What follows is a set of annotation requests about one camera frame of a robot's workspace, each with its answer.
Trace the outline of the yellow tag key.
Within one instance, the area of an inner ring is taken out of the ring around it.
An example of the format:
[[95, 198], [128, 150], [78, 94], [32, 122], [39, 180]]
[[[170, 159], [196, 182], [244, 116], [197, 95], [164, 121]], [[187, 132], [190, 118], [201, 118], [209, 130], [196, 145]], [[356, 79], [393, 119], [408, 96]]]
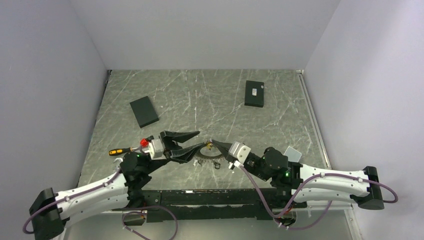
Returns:
[[208, 142], [207, 145], [205, 146], [209, 151], [212, 150], [212, 148], [214, 147], [212, 142]]

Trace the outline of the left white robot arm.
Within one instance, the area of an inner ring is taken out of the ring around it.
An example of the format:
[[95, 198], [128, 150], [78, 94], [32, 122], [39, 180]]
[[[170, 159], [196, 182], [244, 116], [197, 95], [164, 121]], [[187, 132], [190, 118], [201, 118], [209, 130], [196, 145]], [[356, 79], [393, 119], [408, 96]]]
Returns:
[[114, 172], [98, 181], [74, 189], [55, 192], [47, 188], [39, 193], [29, 209], [22, 231], [37, 240], [51, 240], [60, 235], [83, 214], [94, 215], [115, 209], [147, 207], [153, 197], [143, 193], [152, 179], [150, 174], [169, 162], [188, 163], [207, 141], [188, 147], [181, 143], [196, 137], [199, 131], [162, 131], [157, 138], [143, 138], [139, 146], [109, 151], [117, 163]]

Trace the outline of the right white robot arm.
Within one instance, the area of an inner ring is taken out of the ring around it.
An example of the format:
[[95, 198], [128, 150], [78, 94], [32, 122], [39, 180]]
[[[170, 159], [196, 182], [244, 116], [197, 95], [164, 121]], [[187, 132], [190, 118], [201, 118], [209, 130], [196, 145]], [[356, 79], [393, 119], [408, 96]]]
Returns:
[[266, 148], [263, 156], [258, 156], [241, 142], [212, 140], [211, 144], [229, 162], [231, 170], [243, 168], [249, 176], [270, 181], [272, 187], [279, 189], [275, 200], [282, 208], [293, 202], [308, 201], [346, 202], [366, 210], [385, 207], [374, 166], [357, 171], [331, 170], [290, 161], [288, 156], [273, 147]]

